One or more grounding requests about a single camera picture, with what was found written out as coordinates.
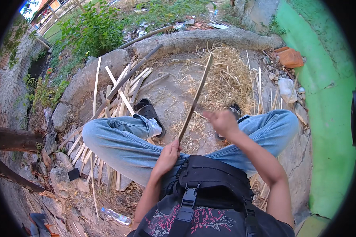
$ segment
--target hand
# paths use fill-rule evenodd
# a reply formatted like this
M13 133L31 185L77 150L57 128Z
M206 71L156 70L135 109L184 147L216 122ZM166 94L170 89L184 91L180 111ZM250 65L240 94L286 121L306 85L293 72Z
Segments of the hand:
M164 174L169 172L175 165L178 154L182 150L178 139L175 139L172 143L166 145L163 149L159 158L152 170L152 175L162 177Z
M232 133L239 131L235 116L229 110L215 112L204 111L203 116L208 118L218 134L227 140L229 140Z

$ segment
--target green wall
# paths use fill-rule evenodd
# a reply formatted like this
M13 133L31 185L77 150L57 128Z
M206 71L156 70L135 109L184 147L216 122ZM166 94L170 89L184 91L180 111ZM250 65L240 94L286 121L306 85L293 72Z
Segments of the green wall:
M307 62L298 80L306 89L313 144L309 208L332 218L348 189L355 165L350 110L356 87L354 66L341 31L316 0L281 0L277 10L282 36Z

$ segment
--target waist bag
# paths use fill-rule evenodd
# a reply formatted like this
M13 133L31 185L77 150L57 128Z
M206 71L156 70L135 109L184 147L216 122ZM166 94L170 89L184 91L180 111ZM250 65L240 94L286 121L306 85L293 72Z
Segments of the waist bag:
M241 212L245 216L246 236L261 236L247 174L232 165L201 155L190 155L179 168L169 193L181 200L169 237L185 235L194 215L193 208L197 206Z

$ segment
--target plastic bottle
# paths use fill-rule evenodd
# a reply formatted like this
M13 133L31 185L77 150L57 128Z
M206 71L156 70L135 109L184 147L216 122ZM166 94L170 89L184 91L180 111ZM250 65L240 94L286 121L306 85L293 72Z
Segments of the plastic bottle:
M123 223L124 225L129 225L131 223L131 219L129 217L114 212L111 209L105 209L104 207L102 207L101 211L104 212L108 217L114 219L115 221Z

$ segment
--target orange object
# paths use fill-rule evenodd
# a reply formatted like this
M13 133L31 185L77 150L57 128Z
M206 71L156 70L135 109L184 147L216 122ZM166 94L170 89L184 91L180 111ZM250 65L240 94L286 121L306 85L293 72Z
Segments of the orange object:
M277 56L279 56L279 62L287 68L297 68L304 65L299 51L295 51L294 49L286 46L275 49L274 52L276 52Z
M49 230L49 232L50 232L50 234L51 234L52 237L60 237L59 234L56 234L56 233L52 233L52 232L51 232L50 227L53 226L53 225L46 224L45 226L46 226L46 228Z

